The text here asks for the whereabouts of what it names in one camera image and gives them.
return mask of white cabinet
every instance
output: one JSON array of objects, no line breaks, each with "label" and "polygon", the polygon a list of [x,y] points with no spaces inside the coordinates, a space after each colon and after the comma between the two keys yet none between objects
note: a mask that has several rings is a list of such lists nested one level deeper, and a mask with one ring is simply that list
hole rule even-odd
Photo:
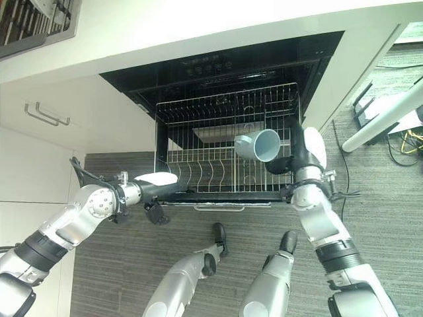
[{"label": "white cabinet", "polygon": [[0,127],[0,201],[66,203],[72,155],[72,150]]},{"label": "white cabinet", "polygon": [[[36,103],[69,125],[52,126],[30,117]],[[0,91],[0,125],[84,153],[154,151],[155,123],[128,97],[99,75],[38,85],[30,90]]]},{"label": "white cabinet", "polygon": [[[0,202],[0,245],[22,242],[63,205]],[[43,284],[34,288],[36,301],[26,317],[68,317],[70,313],[75,252],[56,264]]]}]

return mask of floor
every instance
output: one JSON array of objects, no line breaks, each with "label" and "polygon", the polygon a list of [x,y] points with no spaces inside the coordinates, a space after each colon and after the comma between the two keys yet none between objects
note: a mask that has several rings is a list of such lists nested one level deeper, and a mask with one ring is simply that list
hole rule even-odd
[{"label": "floor", "polygon": [[[422,45],[406,45],[391,50],[381,64],[409,65],[422,60]],[[374,87],[369,95],[404,91],[422,74],[422,67],[377,69],[371,75]],[[340,111],[335,121],[341,143],[357,131],[350,105]],[[328,169],[336,170],[337,185],[344,190],[346,171],[332,126],[323,137]],[[151,172],[152,160],[153,153],[88,155],[85,167],[94,174],[105,175],[128,170],[133,177]],[[423,161],[408,168],[396,166],[384,143],[360,147],[346,155],[346,160],[350,190],[360,190],[362,195],[347,201],[344,223],[401,316],[423,316]],[[340,206],[341,202],[336,202],[334,210],[339,212]],[[142,206],[132,207],[130,222],[103,222],[78,247],[72,317],[141,316],[172,264],[213,242],[211,225],[216,221],[226,227],[230,254],[222,259],[216,275],[199,281],[184,317],[237,316],[251,281],[288,229],[298,232],[299,241],[287,316],[330,316],[327,299],[331,291],[323,268],[306,241],[297,213],[288,205],[242,212],[199,212],[182,207],[165,210],[172,221],[157,227],[146,219]]]}]

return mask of rack handle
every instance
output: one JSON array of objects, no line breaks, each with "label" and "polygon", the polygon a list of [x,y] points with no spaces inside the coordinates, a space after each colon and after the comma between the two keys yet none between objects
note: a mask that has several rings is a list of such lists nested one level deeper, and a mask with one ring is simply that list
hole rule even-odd
[{"label": "rack handle", "polygon": [[44,117],[47,117],[47,118],[49,118],[51,120],[54,120],[54,121],[56,121],[58,123],[61,123],[63,125],[69,125],[71,123],[71,118],[70,117],[67,117],[66,118],[66,122],[65,122],[65,121],[61,121],[59,118],[55,118],[55,117],[50,116],[47,113],[41,111],[40,110],[40,103],[39,102],[35,103],[35,111],[37,111],[40,115],[42,115]]},{"label": "rack handle", "polygon": [[194,206],[194,209],[197,210],[197,211],[236,211],[236,212],[240,212],[240,211],[243,211],[245,209],[245,206],[240,206],[240,208]]},{"label": "rack handle", "polygon": [[43,122],[46,122],[46,123],[48,123],[48,124],[51,124],[51,125],[54,125],[55,127],[57,127],[58,125],[59,125],[59,122],[50,122],[50,121],[48,121],[48,120],[46,120],[46,119],[44,119],[44,118],[41,118],[41,117],[38,117],[38,116],[36,116],[35,114],[31,114],[29,111],[28,111],[28,108],[29,108],[29,104],[25,104],[25,109],[24,109],[24,111],[25,111],[25,113],[27,114],[27,115],[29,115],[30,117],[33,117],[33,118],[36,118],[36,119],[38,119],[38,120],[40,120],[40,121],[43,121]]}]

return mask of dishwasher rack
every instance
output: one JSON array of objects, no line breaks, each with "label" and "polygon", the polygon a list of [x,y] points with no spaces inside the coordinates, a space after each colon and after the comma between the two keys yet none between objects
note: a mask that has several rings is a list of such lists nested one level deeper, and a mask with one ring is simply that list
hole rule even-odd
[{"label": "dishwasher rack", "polygon": [[300,113],[297,83],[160,102],[155,171],[176,174],[196,193],[278,192],[292,183],[292,174],[276,176],[263,162],[241,158],[233,139],[273,129],[281,139],[278,157],[289,156],[289,120]]}]

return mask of white countertop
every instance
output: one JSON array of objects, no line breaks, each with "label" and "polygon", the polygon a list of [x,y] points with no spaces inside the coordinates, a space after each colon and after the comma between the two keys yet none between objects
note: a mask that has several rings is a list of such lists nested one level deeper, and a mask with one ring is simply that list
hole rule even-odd
[{"label": "white countertop", "polygon": [[[361,54],[357,61],[354,58],[359,65],[352,63],[351,69],[335,74],[345,76],[346,90],[380,50],[385,33],[391,34],[399,23],[422,19],[421,12],[422,2],[398,0],[297,0],[289,5],[280,0],[215,0],[208,5],[195,0],[83,0],[76,37],[3,60],[0,84],[19,90],[215,50],[346,30],[321,83]],[[344,90],[330,92],[331,100],[339,103]],[[327,96],[326,91],[320,98]]]}]

